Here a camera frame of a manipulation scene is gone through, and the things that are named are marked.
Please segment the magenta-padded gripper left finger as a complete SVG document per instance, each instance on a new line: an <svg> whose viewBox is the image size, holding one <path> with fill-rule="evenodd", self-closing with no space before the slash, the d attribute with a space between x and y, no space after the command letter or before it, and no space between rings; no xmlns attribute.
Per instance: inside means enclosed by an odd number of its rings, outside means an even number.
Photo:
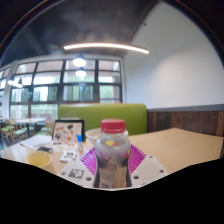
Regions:
<svg viewBox="0 0 224 224"><path fill-rule="evenodd" d="M97 173L94 149L77 155L59 172L59 176L84 188L93 188Z"/></svg>

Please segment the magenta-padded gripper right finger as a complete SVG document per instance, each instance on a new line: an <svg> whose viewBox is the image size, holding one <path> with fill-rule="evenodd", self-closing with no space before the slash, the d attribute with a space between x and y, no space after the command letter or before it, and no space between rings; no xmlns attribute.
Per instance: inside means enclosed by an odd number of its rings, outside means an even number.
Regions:
<svg viewBox="0 0 224 224"><path fill-rule="evenodd" d="M139 188L168 175L154 155L146 155L132 145L128 161L128 186Z"/></svg>

